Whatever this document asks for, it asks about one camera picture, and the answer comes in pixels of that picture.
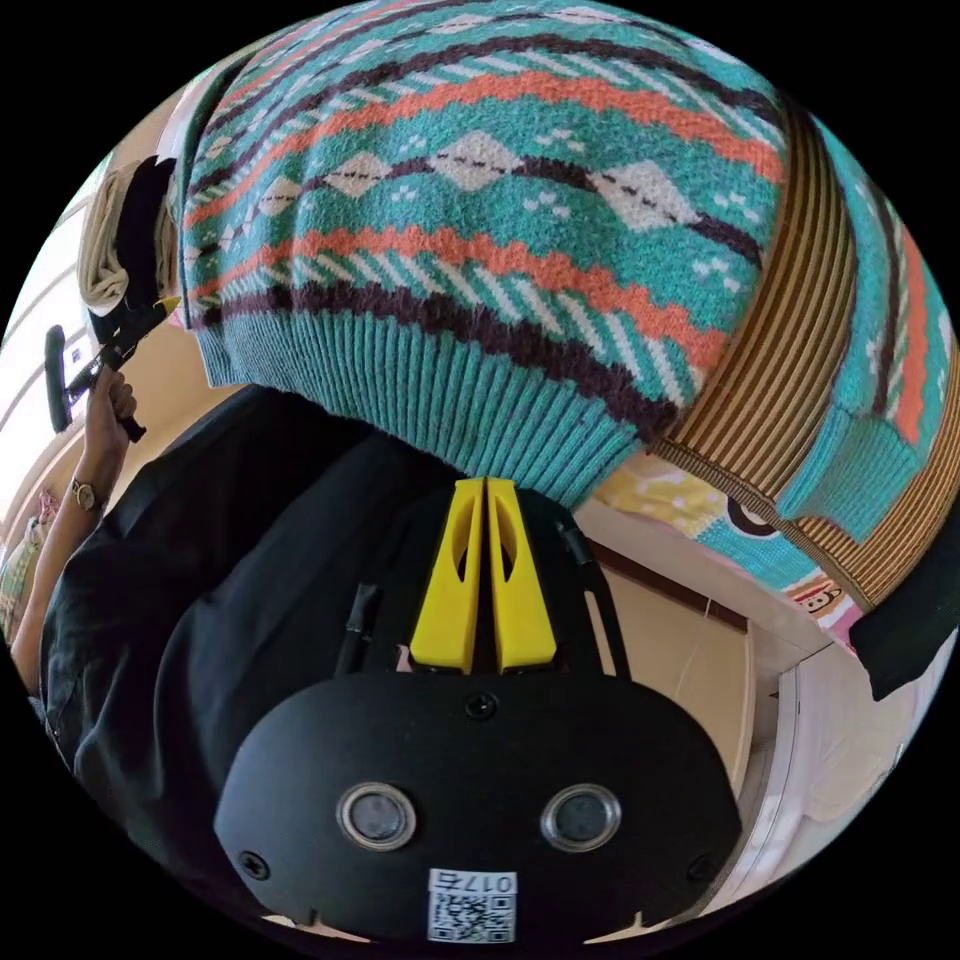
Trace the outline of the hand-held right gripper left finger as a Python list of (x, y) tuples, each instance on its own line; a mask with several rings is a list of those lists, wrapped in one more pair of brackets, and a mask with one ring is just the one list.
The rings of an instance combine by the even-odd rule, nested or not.
[(485, 481), (454, 486), (423, 602), (413, 629), (410, 657), (419, 668), (471, 671), (481, 585)]

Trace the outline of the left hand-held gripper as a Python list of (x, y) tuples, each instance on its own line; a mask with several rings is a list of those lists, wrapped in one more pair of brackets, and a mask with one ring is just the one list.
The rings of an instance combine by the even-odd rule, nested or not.
[(111, 330), (106, 342), (70, 381), (65, 379), (65, 361), (62, 361), (62, 432), (73, 422), (73, 408), (90, 392), (106, 368), (119, 371), (136, 352), (140, 342), (168, 320), (181, 304), (179, 296), (165, 297), (153, 304), (130, 307), (121, 303), (104, 320)]

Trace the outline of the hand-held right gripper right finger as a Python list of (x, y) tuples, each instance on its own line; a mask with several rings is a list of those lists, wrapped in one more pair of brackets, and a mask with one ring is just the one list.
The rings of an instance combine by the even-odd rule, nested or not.
[(520, 672), (549, 667), (556, 657), (557, 643), (514, 484), (489, 478), (487, 506), (498, 670)]

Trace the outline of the person's left hand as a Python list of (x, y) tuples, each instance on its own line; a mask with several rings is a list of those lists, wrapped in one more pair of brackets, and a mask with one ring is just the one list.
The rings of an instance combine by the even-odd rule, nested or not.
[(82, 453), (75, 472), (107, 499), (120, 475), (129, 437), (122, 421), (133, 417), (138, 402), (122, 372), (105, 367), (87, 396)]

